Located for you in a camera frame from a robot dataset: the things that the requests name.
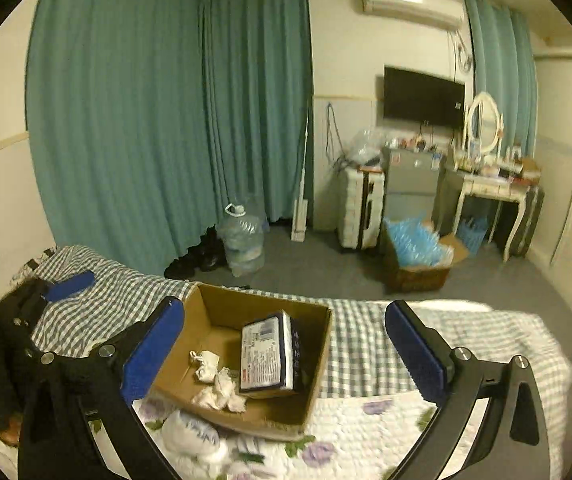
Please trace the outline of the white patterned sock bundle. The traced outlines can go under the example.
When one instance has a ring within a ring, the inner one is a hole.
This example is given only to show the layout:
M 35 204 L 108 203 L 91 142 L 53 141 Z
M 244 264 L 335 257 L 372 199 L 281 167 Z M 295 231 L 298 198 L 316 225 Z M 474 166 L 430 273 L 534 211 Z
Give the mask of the white patterned sock bundle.
M 161 439 L 168 451 L 197 458 L 206 464 L 220 464 L 228 454 L 226 441 L 213 426 L 181 410 L 165 420 Z

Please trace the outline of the white socks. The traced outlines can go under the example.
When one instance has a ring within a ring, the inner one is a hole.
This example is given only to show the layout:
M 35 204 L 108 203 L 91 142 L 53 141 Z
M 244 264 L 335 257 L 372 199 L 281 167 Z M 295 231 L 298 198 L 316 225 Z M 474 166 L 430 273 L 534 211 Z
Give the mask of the white socks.
M 209 350 L 189 352 L 190 364 L 196 367 L 195 377 L 203 384 L 213 384 L 219 373 L 220 356 Z

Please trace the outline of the cream lace sock bundle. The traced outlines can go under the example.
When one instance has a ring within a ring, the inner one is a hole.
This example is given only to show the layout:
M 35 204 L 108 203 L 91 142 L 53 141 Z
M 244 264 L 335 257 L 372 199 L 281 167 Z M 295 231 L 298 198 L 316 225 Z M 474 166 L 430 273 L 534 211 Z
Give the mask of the cream lace sock bundle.
M 199 408 L 214 411 L 228 410 L 231 413 L 245 413 L 247 399 L 239 393 L 239 373 L 228 367 L 221 368 L 213 378 L 213 383 L 201 389 L 191 403 Z

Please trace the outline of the packaged item with label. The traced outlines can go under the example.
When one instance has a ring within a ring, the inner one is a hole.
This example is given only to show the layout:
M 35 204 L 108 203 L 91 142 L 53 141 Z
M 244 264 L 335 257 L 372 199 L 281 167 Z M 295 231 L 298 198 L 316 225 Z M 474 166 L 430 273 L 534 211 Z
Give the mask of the packaged item with label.
M 239 391 L 249 398 L 287 396 L 301 388 L 301 344 L 285 311 L 243 326 Z

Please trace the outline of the black shoes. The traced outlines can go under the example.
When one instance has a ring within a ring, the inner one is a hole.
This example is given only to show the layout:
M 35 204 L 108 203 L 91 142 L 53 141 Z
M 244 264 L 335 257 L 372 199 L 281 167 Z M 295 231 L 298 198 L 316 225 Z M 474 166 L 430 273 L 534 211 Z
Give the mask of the black shoes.
M 187 249 L 187 253 L 174 259 L 164 270 L 169 280 L 191 280 L 196 271 L 210 272 L 226 266 L 223 240 L 217 236 L 214 226 L 200 237 L 200 243 Z

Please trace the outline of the brown cardboard box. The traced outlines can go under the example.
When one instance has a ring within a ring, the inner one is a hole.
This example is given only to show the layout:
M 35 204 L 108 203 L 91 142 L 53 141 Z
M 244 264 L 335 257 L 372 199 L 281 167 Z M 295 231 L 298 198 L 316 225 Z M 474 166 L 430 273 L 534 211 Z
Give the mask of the brown cardboard box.
M 323 304 L 197 284 L 183 300 L 184 326 L 151 391 L 229 430 L 277 441 L 304 437 L 321 392 L 333 311 Z M 210 351 L 238 374 L 246 411 L 197 404 L 190 352 Z

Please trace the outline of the white floral quilt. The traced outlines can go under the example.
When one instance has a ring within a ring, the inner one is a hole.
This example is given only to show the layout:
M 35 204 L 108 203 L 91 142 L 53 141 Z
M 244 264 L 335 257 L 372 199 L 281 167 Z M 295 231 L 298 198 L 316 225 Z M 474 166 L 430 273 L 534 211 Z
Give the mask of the white floral quilt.
M 235 451 L 262 456 L 250 464 L 208 465 L 164 451 L 184 479 L 384 479 L 427 428 L 435 407 L 418 391 L 373 398 L 322 398 L 304 437 L 295 442 L 243 437 L 217 430 Z

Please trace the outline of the clear water jug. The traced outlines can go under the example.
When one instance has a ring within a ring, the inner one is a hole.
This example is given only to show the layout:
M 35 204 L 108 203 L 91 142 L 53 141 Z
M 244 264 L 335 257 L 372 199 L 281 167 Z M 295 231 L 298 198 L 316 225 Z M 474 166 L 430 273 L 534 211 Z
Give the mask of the clear water jug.
M 223 242 L 227 265 L 235 278 L 258 272 L 264 264 L 262 220 L 243 205 L 230 203 L 216 227 Z

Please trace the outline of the large teal curtain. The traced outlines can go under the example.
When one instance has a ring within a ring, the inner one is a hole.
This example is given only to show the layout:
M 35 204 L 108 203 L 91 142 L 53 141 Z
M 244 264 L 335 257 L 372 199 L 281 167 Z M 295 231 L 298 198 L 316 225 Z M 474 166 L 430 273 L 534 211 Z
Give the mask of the large teal curtain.
M 55 242 L 159 274 L 231 202 L 289 218 L 312 93 L 309 0 L 39 0 L 26 117 Z

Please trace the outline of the box of blue hangers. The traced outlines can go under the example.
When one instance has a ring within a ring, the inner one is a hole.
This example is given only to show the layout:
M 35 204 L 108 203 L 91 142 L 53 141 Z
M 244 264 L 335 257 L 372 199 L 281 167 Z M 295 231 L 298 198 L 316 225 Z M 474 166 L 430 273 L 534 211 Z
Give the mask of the box of blue hangers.
M 450 270 L 469 256 L 455 235 L 438 235 L 431 221 L 384 218 L 380 235 L 380 276 L 392 292 L 436 292 Z

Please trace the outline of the white flat mop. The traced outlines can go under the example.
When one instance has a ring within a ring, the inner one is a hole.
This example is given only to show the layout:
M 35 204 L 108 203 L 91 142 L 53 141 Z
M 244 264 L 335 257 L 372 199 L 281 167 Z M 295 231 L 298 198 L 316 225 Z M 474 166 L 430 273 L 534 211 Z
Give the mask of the white flat mop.
M 307 234 L 307 199 L 305 198 L 305 185 L 307 184 L 307 144 L 309 144 L 311 106 L 312 103 L 308 102 L 307 112 L 305 113 L 298 192 L 297 196 L 295 196 L 295 202 L 293 203 L 290 239 L 296 243 L 303 243 L 305 241 L 305 234 Z

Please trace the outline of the dark striped suitcase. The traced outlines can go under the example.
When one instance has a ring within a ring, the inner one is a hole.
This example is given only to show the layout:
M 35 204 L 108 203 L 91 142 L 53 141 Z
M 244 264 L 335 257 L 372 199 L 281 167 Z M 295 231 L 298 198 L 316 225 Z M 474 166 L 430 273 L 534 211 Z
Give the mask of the dark striped suitcase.
M 539 185 L 531 185 L 525 193 L 524 213 L 511 240 L 509 255 L 524 257 L 530 249 L 540 212 L 543 208 L 545 192 Z

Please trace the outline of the white dressing table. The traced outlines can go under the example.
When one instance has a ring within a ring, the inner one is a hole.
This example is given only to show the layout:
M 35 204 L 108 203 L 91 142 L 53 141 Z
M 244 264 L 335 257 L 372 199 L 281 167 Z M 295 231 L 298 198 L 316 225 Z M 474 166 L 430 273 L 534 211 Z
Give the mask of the white dressing table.
M 517 216 L 516 219 L 514 219 L 504 246 L 504 251 L 502 252 L 502 261 L 507 262 L 510 259 L 511 244 L 525 216 L 528 187 L 503 178 L 481 177 L 475 174 L 469 174 L 469 172 L 453 169 L 446 170 L 444 183 L 450 185 L 458 192 L 452 228 L 453 233 L 456 233 L 458 230 L 462 211 L 464 210 L 464 203 L 466 203 L 468 197 L 493 200 L 493 202 L 497 203 L 495 219 L 490 237 L 488 238 L 489 240 L 493 240 L 502 205 L 517 205 Z

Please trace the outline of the grey mini fridge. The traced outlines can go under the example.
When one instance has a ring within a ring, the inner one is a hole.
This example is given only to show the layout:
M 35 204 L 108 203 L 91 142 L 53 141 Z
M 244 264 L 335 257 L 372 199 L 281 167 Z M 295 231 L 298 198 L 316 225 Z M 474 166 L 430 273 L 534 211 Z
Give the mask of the grey mini fridge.
M 431 220 L 440 177 L 440 161 L 430 152 L 385 148 L 386 191 L 382 219 Z

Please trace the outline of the white suitcase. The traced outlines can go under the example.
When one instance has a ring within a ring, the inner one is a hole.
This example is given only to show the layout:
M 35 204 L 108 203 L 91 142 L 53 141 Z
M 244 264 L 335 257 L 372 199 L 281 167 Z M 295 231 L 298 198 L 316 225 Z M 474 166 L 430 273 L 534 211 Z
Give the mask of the white suitcase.
M 340 174 L 337 225 L 339 243 L 343 249 L 364 250 L 378 245 L 385 174 L 344 168 Z

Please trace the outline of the clear plastic bag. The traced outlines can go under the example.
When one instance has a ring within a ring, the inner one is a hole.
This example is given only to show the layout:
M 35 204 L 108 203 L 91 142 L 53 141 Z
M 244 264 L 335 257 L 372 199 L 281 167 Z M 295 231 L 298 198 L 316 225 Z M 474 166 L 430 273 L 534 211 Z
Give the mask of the clear plastic bag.
M 380 165 L 382 152 L 389 141 L 389 132 L 378 128 L 363 129 L 352 139 L 345 158 L 355 166 Z

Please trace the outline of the white oval vanity mirror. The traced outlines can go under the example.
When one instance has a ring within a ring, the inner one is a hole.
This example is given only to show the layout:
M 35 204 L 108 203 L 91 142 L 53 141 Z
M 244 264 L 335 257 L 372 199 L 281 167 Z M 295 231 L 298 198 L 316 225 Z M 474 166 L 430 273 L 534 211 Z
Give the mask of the white oval vanity mirror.
M 497 152 L 502 141 L 504 118 L 490 93 L 478 93 L 464 116 L 464 147 L 472 159 Z

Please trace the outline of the small teal curtain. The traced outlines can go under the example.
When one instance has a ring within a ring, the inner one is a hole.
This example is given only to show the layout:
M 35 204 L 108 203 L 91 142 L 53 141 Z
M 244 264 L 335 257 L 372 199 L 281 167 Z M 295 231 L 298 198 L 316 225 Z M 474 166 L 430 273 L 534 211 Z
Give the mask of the small teal curtain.
M 537 80 L 525 15 L 496 0 L 464 0 L 474 58 L 474 88 L 491 94 L 504 116 L 502 151 L 534 154 Z

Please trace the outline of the white air conditioner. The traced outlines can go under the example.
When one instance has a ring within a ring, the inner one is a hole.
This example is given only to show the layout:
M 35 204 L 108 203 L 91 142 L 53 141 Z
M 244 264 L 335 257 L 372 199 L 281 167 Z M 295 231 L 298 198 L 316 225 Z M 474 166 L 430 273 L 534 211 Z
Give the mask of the white air conditioner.
M 452 32 L 464 23 L 464 8 L 456 0 L 363 0 L 363 10 Z

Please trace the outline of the black wall television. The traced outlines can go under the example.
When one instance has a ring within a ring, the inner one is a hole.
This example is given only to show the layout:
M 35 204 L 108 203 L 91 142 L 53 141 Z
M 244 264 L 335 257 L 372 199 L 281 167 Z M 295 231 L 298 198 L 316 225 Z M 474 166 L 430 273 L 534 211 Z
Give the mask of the black wall television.
M 386 119 L 461 130 L 464 127 L 464 84 L 386 66 L 382 115 Z

